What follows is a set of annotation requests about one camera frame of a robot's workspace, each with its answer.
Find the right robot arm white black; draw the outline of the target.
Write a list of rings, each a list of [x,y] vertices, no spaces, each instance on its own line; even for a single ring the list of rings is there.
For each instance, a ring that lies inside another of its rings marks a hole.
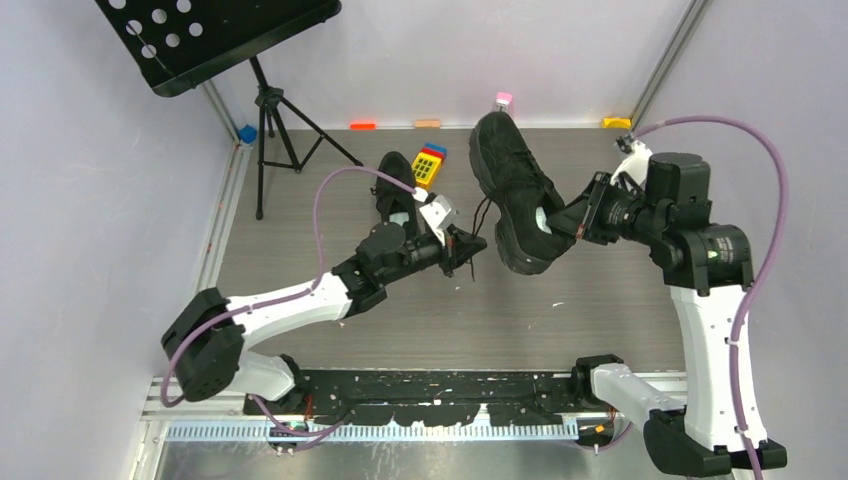
[[[659,391],[610,354],[577,360],[570,392],[584,410],[609,406],[623,414],[658,470],[690,478],[761,473],[788,462],[768,436],[753,388],[742,309],[755,285],[750,244],[740,228],[711,220],[710,176],[695,154],[632,154],[548,218],[571,242],[644,245],[661,270],[681,328],[685,399]]]

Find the black shoelace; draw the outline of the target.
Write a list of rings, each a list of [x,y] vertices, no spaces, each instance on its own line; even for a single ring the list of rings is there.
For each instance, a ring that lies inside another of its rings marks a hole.
[[[467,259],[467,264],[470,268],[472,282],[476,281],[474,256],[477,253],[480,253],[486,247],[485,241],[480,237],[480,231],[485,223],[485,218],[489,209],[491,208],[491,205],[492,200],[489,197],[484,196],[478,203],[472,216],[470,236],[472,240],[473,252],[469,254],[469,257]]]

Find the black shoe with laces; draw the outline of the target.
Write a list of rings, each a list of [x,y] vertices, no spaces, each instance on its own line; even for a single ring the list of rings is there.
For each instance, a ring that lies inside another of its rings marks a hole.
[[[563,210],[565,202],[509,114],[493,111],[478,121],[469,137],[469,163],[484,195],[474,229],[495,205],[500,214],[495,244],[508,269],[539,275],[574,245],[547,225],[547,217]]]

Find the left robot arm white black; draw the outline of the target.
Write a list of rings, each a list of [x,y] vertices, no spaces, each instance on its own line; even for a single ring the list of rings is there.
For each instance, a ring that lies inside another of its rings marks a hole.
[[[452,276],[482,252],[480,236],[449,226],[407,238],[394,223],[373,226],[354,254],[319,279],[263,294],[224,297],[204,289],[184,307],[161,338],[169,378],[181,390],[161,391],[163,404],[200,402],[223,391],[269,400],[280,412],[298,412],[307,389],[289,357],[262,355],[255,345],[302,327],[341,321],[371,310],[387,298],[389,284],[430,267]]]

